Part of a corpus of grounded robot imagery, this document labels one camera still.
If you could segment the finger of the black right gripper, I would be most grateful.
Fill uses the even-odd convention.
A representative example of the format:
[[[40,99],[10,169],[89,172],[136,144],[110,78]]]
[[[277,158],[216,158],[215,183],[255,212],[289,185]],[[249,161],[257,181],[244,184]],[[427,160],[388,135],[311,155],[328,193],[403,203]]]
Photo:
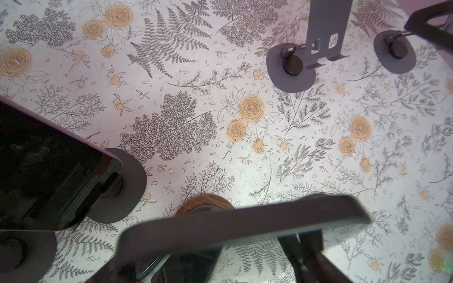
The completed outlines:
[[[413,12],[405,29],[453,54],[453,2],[445,1]]]

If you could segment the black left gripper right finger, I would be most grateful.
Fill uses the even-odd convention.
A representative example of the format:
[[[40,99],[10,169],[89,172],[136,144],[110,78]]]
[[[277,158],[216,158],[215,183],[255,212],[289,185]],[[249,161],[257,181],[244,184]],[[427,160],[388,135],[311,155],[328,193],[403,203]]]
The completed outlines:
[[[279,237],[278,241],[290,262],[297,283],[352,283],[322,251],[322,231]]]

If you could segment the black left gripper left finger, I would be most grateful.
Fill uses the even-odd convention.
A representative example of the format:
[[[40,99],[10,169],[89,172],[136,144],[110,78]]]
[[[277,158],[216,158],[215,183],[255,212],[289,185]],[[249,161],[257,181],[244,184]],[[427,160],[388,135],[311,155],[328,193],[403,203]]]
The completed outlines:
[[[136,281],[135,264],[112,268],[110,262],[108,262],[87,279],[86,283],[135,283]]]

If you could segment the black phone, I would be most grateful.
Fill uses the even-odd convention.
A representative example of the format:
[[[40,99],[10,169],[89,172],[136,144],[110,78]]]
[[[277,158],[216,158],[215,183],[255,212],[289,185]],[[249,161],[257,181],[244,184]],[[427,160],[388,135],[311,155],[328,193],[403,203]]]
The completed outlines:
[[[113,268],[158,255],[370,222],[367,211],[355,198],[322,194],[288,203],[158,219],[121,234]]]
[[[136,264],[138,280],[150,277],[153,283],[206,283],[222,249],[167,254]]]

